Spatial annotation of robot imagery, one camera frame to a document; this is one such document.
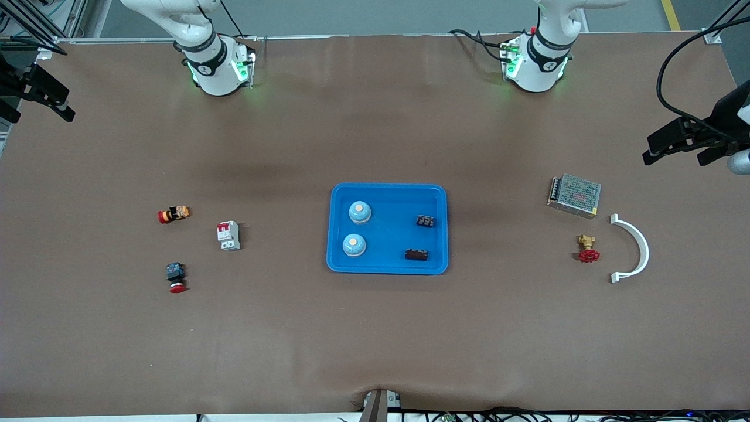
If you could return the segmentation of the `blue plastic tray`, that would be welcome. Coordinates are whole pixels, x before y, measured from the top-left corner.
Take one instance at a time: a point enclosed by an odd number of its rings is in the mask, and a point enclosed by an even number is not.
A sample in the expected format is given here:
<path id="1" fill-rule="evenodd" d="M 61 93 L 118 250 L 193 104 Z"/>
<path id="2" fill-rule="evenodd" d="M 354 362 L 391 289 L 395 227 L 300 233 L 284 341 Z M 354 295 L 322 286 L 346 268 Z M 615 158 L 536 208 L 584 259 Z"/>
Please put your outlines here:
<path id="1" fill-rule="evenodd" d="M 371 219 L 354 224 L 348 216 L 351 203 L 364 201 Z M 416 216 L 436 219 L 432 228 L 415 224 Z M 366 251 L 358 257 L 343 253 L 346 235 L 365 238 Z M 426 250 L 428 261 L 408 261 L 407 249 Z M 326 263 L 337 273 L 441 275 L 448 269 L 448 197 L 435 184 L 354 183 L 335 185 L 330 193 Z"/>

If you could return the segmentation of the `metal mesh power supply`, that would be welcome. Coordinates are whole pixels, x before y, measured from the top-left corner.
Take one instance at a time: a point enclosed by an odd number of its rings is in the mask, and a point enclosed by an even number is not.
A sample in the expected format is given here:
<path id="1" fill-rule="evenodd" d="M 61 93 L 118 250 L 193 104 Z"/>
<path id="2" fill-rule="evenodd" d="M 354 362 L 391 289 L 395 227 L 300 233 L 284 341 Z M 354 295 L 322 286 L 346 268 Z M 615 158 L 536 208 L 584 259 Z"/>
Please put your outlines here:
<path id="1" fill-rule="evenodd" d="M 564 173 L 552 178 L 547 206 L 593 219 L 598 214 L 602 184 Z"/>

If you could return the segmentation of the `brass valve red handwheel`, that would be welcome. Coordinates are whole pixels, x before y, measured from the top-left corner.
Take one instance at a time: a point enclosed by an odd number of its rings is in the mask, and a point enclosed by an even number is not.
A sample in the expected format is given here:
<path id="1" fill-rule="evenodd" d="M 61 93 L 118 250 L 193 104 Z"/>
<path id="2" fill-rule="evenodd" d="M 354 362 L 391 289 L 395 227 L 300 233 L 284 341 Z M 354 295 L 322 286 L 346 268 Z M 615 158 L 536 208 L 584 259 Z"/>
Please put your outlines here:
<path id="1" fill-rule="evenodd" d="M 601 254 L 595 249 L 596 238 L 587 235 L 578 237 L 579 253 L 578 259 L 582 263 L 593 263 L 600 259 Z"/>

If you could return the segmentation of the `blue red emergency stop button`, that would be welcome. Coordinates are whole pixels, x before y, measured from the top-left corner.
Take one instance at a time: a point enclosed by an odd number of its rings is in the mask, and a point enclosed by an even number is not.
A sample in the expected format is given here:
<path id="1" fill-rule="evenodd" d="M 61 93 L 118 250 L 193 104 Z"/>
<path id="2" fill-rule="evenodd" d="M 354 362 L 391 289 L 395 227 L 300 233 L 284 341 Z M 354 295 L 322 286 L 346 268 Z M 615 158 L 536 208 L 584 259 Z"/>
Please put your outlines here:
<path id="1" fill-rule="evenodd" d="M 180 262 L 174 262 L 166 265 L 166 280 L 169 285 L 171 294 L 179 294 L 188 290 L 185 283 L 185 267 Z"/>

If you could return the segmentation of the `white red circuit breaker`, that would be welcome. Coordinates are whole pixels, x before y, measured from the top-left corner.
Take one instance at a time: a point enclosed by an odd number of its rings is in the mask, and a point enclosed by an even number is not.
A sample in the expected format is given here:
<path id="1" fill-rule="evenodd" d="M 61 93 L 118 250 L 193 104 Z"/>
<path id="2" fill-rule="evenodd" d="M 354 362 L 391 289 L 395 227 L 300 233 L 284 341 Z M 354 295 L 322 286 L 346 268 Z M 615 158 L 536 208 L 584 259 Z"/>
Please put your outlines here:
<path id="1" fill-rule="evenodd" d="M 217 241 L 222 251 L 237 251 L 240 245 L 240 227 L 233 221 L 220 222 L 216 226 Z"/>

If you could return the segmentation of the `brown table mat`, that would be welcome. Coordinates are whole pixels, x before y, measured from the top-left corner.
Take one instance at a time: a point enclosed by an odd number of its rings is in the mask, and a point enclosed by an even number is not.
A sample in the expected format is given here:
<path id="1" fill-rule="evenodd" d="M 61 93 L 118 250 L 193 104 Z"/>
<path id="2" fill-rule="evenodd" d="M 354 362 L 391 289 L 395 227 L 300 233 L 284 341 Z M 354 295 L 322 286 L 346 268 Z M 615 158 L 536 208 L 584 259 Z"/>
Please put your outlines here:
<path id="1" fill-rule="evenodd" d="M 227 98 L 166 43 L 67 46 L 43 67 L 75 120 L 22 105 L 0 158 L 0 417 L 338 412 L 377 388 L 435 410 L 750 409 L 750 177 L 641 160 L 686 37 L 581 36 L 545 94 L 448 36 L 271 40 Z M 564 173 L 602 184 L 595 218 L 547 206 Z M 330 270 L 345 182 L 443 187 L 448 269 Z M 190 216 L 160 224 L 171 206 Z M 650 259 L 611 284 L 639 261 L 614 213 Z"/>

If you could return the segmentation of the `aluminium frame profile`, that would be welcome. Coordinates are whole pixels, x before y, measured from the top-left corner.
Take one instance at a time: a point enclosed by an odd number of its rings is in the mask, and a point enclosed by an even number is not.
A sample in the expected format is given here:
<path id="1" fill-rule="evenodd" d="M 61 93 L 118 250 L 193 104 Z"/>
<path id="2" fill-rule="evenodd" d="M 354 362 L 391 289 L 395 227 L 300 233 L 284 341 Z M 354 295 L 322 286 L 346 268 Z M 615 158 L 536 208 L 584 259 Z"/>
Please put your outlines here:
<path id="1" fill-rule="evenodd" d="M 717 26 L 733 22 L 738 19 L 748 8 L 750 8 L 750 0 L 731 0 L 729 5 L 721 11 L 720 15 L 713 21 L 713 23 L 704 28 L 704 31 L 708 31 L 703 36 L 705 43 L 708 45 L 720 45 L 722 29 L 716 29 Z"/>
<path id="2" fill-rule="evenodd" d="M 72 38 L 91 0 L 0 0 L 0 54 L 51 51 Z"/>

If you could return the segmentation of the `white curved plastic bracket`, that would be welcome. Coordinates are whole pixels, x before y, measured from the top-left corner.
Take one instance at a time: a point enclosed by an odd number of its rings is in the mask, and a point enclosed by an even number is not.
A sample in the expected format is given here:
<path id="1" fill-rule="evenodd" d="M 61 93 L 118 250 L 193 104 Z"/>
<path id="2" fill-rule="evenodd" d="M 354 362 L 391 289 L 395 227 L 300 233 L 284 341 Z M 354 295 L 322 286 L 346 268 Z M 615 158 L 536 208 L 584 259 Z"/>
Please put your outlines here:
<path id="1" fill-rule="evenodd" d="M 630 270 L 629 272 L 616 271 L 615 273 L 611 273 L 611 284 L 616 284 L 620 280 L 624 280 L 624 278 L 630 278 L 632 276 L 638 275 L 642 273 L 643 270 L 645 270 L 650 259 L 650 248 L 645 235 L 643 235 L 643 233 L 633 224 L 622 220 L 617 213 L 610 215 L 609 222 L 612 225 L 621 227 L 622 229 L 626 230 L 626 232 L 628 232 L 635 239 L 635 242 L 637 243 L 637 246 L 639 248 L 639 261 L 633 270 Z"/>

